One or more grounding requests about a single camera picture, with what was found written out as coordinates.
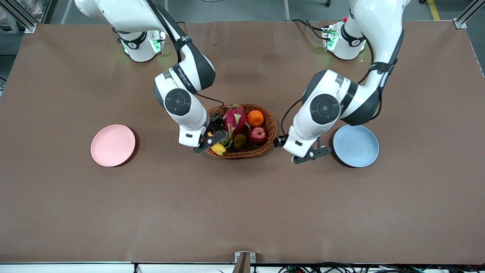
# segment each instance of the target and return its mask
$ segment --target apple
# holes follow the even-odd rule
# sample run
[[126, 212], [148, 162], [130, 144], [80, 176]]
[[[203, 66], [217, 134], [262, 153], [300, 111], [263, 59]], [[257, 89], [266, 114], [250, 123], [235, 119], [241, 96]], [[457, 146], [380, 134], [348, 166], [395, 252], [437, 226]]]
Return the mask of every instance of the apple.
[[266, 134], [266, 131], [262, 127], [255, 127], [251, 131], [249, 138], [251, 139], [251, 142], [253, 142], [254, 144], [263, 145], [268, 139], [268, 135]]

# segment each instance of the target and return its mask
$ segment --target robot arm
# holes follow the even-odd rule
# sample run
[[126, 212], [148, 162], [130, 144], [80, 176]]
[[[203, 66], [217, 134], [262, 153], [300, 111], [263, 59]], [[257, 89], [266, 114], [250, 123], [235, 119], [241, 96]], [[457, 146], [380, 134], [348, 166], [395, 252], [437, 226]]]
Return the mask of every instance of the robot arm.
[[[215, 145], [225, 135], [209, 137], [209, 115], [194, 96], [210, 87], [215, 79], [212, 63], [195, 47], [192, 39], [176, 24], [168, 12], [155, 7], [151, 0], [75, 0], [88, 17], [107, 20], [121, 36], [125, 51], [137, 62], [145, 62], [159, 53], [162, 32], [167, 32], [178, 53], [178, 62], [155, 78], [153, 92], [160, 105], [179, 124], [180, 144], [200, 147], [200, 153]], [[179, 51], [184, 54], [180, 60]]]
[[[303, 93], [303, 105], [293, 119], [293, 125], [283, 146], [295, 155], [292, 158], [294, 163], [328, 154], [329, 147], [315, 149], [312, 145], [337, 122], [338, 118], [350, 125], [370, 121], [380, 103], [380, 95], [386, 80], [397, 62], [397, 54], [404, 37], [403, 10], [410, 0], [357, 0], [351, 1], [351, 4], [353, 2], [355, 5], [351, 11], [354, 12], [354, 18], [347, 22], [356, 24], [363, 36], [372, 44], [375, 52], [374, 62], [369, 68], [365, 85], [359, 85], [331, 70], [324, 70], [313, 76]], [[347, 46], [341, 39], [339, 43]], [[351, 51], [350, 55], [360, 52], [360, 48], [347, 48]]]

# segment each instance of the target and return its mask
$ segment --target plate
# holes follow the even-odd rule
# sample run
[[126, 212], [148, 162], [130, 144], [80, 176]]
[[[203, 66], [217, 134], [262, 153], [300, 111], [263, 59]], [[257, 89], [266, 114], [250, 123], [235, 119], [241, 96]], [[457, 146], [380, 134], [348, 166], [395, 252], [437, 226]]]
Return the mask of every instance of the plate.
[[135, 134], [130, 128], [115, 124], [99, 131], [91, 142], [91, 156], [105, 167], [118, 166], [135, 150]]
[[366, 167], [379, 155], [377, 138], [362, 125], [340, 127], [335, 133], [333, 145], [340, 160], [352, 167]]

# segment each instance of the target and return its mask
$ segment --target orange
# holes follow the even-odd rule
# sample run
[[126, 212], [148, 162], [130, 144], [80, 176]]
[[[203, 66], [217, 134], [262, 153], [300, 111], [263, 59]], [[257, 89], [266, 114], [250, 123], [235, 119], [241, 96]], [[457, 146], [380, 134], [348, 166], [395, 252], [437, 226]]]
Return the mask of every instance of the orange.
[[247, 123], [251, 125], [251, 127], [258, 127], [261, 126], [264, 122], [263, 113], [258, 110], [253, 110], [247, 114]]

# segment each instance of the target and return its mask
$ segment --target gray floor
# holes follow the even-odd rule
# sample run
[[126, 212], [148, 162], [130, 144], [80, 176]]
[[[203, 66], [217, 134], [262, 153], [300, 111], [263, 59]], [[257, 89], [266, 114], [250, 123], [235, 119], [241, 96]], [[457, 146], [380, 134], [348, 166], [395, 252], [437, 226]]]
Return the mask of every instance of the gray floor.
[[[153, 0], [163, 5], [163, 0]], [[322, 0], [289, 0], [290, 18], [319, 21], [340, 19], [348, 15], [349, 4], [346, 0], [334, 0], [330, 8], [322, 5]], [[435, 0], [441, 19], [457, 17], [469, 4], [468, 0]], [[203, 23], [208, 2], [201, 0], [169, 0], [168, 11], [177, 21]], [[284, 21], [285, 7], [283, 0], [224, 0], [214, 2], [207, 14], [211, 21]], [[404, 20], [433, 20], [427, 3], [419, 4], [411, 0], [403, 15]], [[57, 0], [52, 18], [53, 24], [102, 24], [102, 20], [84, 16], [73, 0]], [[478, 60], [485, 64], [485, 8], [467, 22], [467, 32], [475, 49]], [[15, 55], [18, 51], [22, 34], [0, 34], [0, 55]], [[0, 57], [0, 76], [8, 78], [14, 57]]]

